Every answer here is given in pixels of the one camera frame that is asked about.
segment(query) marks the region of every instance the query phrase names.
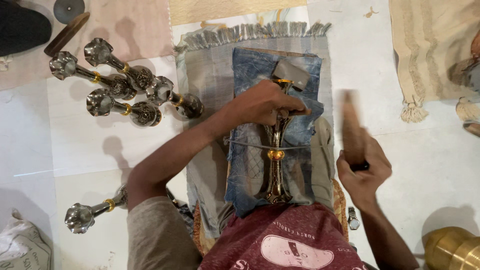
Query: tile floor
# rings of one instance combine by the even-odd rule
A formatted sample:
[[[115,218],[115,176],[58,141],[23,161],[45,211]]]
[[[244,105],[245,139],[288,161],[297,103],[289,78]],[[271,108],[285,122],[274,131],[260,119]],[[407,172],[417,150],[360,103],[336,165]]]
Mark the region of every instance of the tile floor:
[[[379,13],[363,17],[370,6]],[[455,100],[426,103],[430,116],[421,123],[400,120],[403,98],[388,2],[313,0],[307,10],[310,24],[333,24],[327,35],[334,102],[340,89],[358,90],[362,121],[394,170],[378,190],[378,200],[408,246],[421,261],[421,237],[433,229],[456,225],[479,235],[480,140],[461,129]],[[173,36],[178,36],[175,28]],[[174,62],[168,59],[132,64],[176,78]],[[109,72],[108,67],[98,70]],[[0,229],[17,208],[54,247],[56,270],[126,269],[124,210],[102,215],[84,235],[67,230],[65,211],[75,202],[92,205],[111,196],[129,167],[182,127],[168,106],[161,109],[165,118],[156,128],[138,129],[114,115],[93,118],[84,109],[84,97],[93,89],[76,78],[52,78],[0,91]],[[336,153],[341,148],[338,128]],[[187,201],[185,172],[168,185]],[[374,262],[363,227],[350,231],[350,240],[363,260]]]

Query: blue denim cloth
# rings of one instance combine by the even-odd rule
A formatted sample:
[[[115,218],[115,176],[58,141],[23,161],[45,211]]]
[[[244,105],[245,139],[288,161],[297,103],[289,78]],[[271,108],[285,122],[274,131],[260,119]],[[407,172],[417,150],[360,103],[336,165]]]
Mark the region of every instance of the blue denim cloth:
[[[314,133],[313,122],[324,111],[323,104],[317,101],[322,59],[285,57],[242,48],[234,48],[232,57],[235,96],[261,80],[270,78],[280,59],[285,59],[310,73],[310,80],[303,92],[290,89],[288,94],[301,99],[308,108],[312,109],[312,114],[294,117],[285,131],[282,147],[309,146]],[[257,124],[238,126],[231,132],[230,140],[254,145],[269,145],[264,127]],[[264,161],[270,162],[266,157],[266,151],[258,147],[230,143],[227,157],[230,162],[230,171],[225,200],[232,202],[239,217],[245,217],[255,206],[268,203],[264,199],[254,197],[264,182]],[[293,196],[290,202],[312,204],[315,197],[312,191],[310,148],[285,150],[282,168],[286,189]]]

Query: watch face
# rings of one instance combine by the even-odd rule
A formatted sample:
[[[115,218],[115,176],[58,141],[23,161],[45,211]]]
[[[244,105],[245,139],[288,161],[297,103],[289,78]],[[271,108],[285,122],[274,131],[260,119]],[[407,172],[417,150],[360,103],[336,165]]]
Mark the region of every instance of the watch face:
[[[350,220],[349,224],[352,229],[357,229],[360,227],[360,222],[358,220]]]

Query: silver candle holder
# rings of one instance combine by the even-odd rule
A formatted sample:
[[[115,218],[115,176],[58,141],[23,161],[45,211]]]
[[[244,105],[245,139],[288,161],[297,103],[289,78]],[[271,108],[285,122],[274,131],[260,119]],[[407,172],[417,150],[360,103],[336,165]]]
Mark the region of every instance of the silver candle holder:
[[[76,203],[67,210],[65,224],[72,233],[86,233],[95,224],[95,218],[105,212],[111,212],[115,207],[128,208],[127,186],[122,185],[116,195],[102,203],[88,206]]]
[[[152,80],[152,72],[144,66],[130,67],[127,62],[123,62],[113,54],[113,47],[103,38],[96,37],[90,43],[85,45],[85,60],[92,66],[107,64],[121,74],[125,74],[132,87],[137,91],[144,91],[148,83]]]
[[[287,94],[294,84],[293,81],[289,80],[272,80],[272,82],[278,84],[284,94]],[[277,115],[275,125],[264,126],[270,145],[273,148],[282,147],[283,135],[293,118],[294,116],[283,118],[281,115]],[[285,189],[283,182],[282,159],[285,157],[285,153],[282,150],[270,149],[267,156],[270,159],[268,186],[266,190],[260,191],[255,197],[263,198],[270,203],[289,202],[292,196]]]
[[[157,106],[171,102],[183,118],[199,118],[204,111],[200,99],[190,93],[177,94],[173,92],[173,87],[173,82],[167,77],[155,76],[146,89],[147,99]]]
[[[77,64],[78,59],[68,51],[61,51],[55,54],[50,60],[50,70],[52,74],[60,80],[67,77],[76,76],[90,81],[92,84],[100,83],[110,91],[113,98],[131,100],[137,94],[127,79],[120,74],[111,74],[101,76],[98,72],[90,71]]]
[[[137,102],[133,105],[117,102],[108,90],[99,88],[92,91],[86,99],[87,111],[93,116],[107,116],[110,112],[130,115],[138,126],[156,126],[162,120],[162,113],[153,104]]]

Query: hand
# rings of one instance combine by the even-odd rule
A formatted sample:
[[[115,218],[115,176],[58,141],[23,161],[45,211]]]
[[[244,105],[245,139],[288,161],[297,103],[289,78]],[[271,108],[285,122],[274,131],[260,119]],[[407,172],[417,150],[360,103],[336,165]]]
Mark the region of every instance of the hand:
[[[245,123],[274,125],[279,112],[286,117],[289,110],[305,109],[300,99],[282,93],[280,86],[269,80],[259,82],[223,108],[234,127]]]
[[[392,165],[377,140],[363,131],[366,145],[365,159],[370,165],[368,171],[353,172],[345,161],[343,151],[340,151],[336,166],[338,178],[350,194],[353,204],[360,211],[368,211],[377,206],[375,192],[392,175]]]

